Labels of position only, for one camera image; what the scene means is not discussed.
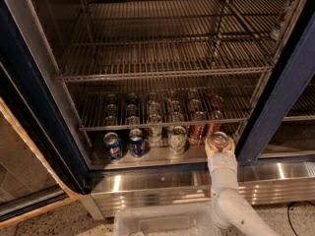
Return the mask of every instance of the tile floor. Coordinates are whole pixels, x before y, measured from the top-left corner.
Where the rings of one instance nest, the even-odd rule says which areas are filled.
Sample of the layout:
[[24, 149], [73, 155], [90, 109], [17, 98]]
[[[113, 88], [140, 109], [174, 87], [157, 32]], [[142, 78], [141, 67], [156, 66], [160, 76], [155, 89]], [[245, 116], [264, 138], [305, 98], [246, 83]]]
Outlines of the tile floor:
[[[255, 206], [255, 209], [280, 235], [294, 236], [287, 220], [287, 204]], [[296, 203], [289, 212], [291, 223], [298, 236], [315, 235], [315, 206], [310, 203]], [[81, 202], [76, 201], [17, 225], [0, 229], [0, 235], [112, 236], [113, 220], [94, 221]], [[222, 235], [242, 236], [243, 234], [235, 228], [229, 228], [224, 230]]]

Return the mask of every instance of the can lid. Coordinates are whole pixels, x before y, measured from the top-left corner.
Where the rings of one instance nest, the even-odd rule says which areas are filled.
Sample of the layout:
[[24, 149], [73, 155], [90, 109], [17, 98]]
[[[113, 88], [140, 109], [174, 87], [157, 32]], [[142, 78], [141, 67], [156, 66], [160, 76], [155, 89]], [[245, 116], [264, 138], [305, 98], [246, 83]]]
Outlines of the can lid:
[[114, 132], [109, 132], [104, 136], [104, 142], [107, 145], [113, 145], [118, 141], [118, 135]]
[[211, 142], [217, 148], [228, 146], [228, 136], [224, 132], [215, 132], [211, 135]]
[[115, 126], [117, 124], [117, 117], [116, 116], [107, 116], [105, 118], [105, 125], [106, 126]]
[[129, 132], [129, 139], [131, 141], [138, 141], [143, 137], [143, 132], [140, 129], [133, 129]]
[[185, 128], [181, 126], [175, 126], [174, 129], [172, 130], [173, 135], [184, 135], [186, 134]]
[[194, 113], [193, 119], [194, 121], [203, 121], [203, 120], [206, 120], [206, 115], [202, 111], [197, 111]]

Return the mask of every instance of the can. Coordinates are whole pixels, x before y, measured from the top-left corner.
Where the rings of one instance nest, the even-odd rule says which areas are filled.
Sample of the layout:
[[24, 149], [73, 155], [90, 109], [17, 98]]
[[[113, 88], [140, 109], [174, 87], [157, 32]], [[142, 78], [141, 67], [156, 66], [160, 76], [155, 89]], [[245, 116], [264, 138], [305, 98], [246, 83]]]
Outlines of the can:
[[138, 113], [138, 106], [135, 104], [129, 104], [126, 107], [126, 116], [130, 117], [130, 116], [137, 116]]
[[201, 109], [201, 101], [199, 99], [193, 98], [188, 101], [188, 110], [191, 114], [200, 111]]
[[[158, 114], [151, 114], [148, 118], [148, 124], [161, 123], [161, 117]], [[149, 141], [157, 143], [161, 140], [161, 126], [152, 126], [148, 129]]]
[[148, 93], [148, 102], [158, 101], [158, 93], [155, 91], [151, 91]]
[[[219, 120], [222, 119], [223, 115], [219, 110], [212, 111], [210, 113], [210, 120]], [[210, 123], [207, 124], [205, 129], [205, 135], [212, 135], [220, 129], [221, 123]]]
[[177, 99], [172, 99], [172, 100], [167, 101], [166, 106], [167, 106], [168, 113], [181, 111], [180, 101]]
[[117, 117], [113, 115], [109, 115], [104, 120], [105, 126], [116, 126], [117, 125]]
[[223, 151], [224, 148], [229, 146], [228, 136], [224, 132], [215, 132], [206, 139], [209, 147], [215, 147], [218, 151]]
[[[192, 121], [204, 121], [206, 120], [206, 115], [202, 111], [197, 111], [192, 116]], [[195, 124], [190, 126], [189, 138], [193, 140], [200, 140], [203, 137], [205, 124]]]
[[280, 10], [277, 20], [274, 24], [274, 27], [270, 33], [270, 37], [273, 40], [277, 40], [282, 32], [282, 29], [284, 27], [284, 24], [287, 20], [287, 18], [289, 17], [291, 11], [292, 11], [292, 6], [294, 4], [295, 0], [285, 0], [285, 2], [283, 3], [283, 7]]
[[148, 102], [148, 113], [151, 114], [159, 114], [160, 105], [157, 101], [151, 100]]
[[129, 116], [127, 118], [127, 125], [137, 125], [140, 123], [140, 119], [138, 116]]
[[133, 156], [140, 157], [146, 152], [146, 141], [140, 129], [133, 129], [129, 132], [128, 148]]
[[109, 104], [105, 107], [105, 116], [117, 116], [118, 106]]
[[135, 104], [138, 105], [138, 95], [134, 92], [130, 92], [127, 94], [127, 104]]
[[106, 104], [117, 104], [117, 95], [115, 93], [110, 93], [106, 97]]
[[215, 94], [212, 97], [210, 97], [209, 101], [210, 101], [210, 105], [211, 105], [213, 110], [222, 110], [223, 109], [224, 100], [218, 94]]
[[103, 138], [103, 146], [107, 151], [109, 159], [120, 159], [123, 155], [121, 149], [121, 142], [115, 132], [107, 133]]
[[[168, 122], [178, 123], [183, 122], [184, 116], [180, 112], [172, 112], [168, 115]], [[167, 136], [170, 136], [171, 131], [174, 129], [174, 125], [166, 127]]]
[[187, 100], [190, 101], [192, 99], [198, 99], [199, 94], [198, 91], [195, 88], [189, 88], [187, 91]]
[[175, 126], [168, 138], [169, 149], [173, 154], [179, 155], [185, 151], [187, 133], [185, 128]]

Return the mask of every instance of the white plastic part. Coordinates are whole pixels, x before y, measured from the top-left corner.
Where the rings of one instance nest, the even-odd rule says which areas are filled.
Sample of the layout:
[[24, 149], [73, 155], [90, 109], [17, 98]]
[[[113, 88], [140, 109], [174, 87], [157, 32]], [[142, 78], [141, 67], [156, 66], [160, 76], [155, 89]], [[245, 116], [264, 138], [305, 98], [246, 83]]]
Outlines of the white plastic part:
[[211, 218], [215, 225], [227, 228], [234, 225], [248, 236], [276, 236], [275, 232], [238, 193], [237, 161], [234, 142], [223, 152], [206, 143], [208, 167], [212, 178]]

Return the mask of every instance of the stainless steel panel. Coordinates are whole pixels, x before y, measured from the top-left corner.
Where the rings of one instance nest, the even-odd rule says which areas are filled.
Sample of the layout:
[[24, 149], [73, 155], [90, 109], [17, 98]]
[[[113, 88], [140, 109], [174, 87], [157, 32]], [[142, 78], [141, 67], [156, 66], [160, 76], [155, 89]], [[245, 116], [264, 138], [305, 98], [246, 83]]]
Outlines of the stainless steel panel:
[[[276, 163], [239, 167], [239, 193], [251, 205], [311, 200], [315, 163]], [[92, 197], [104, 216], [127, 207], [208, 202], [211, 178], [206, 170], [112, 173], [94, 179]]]

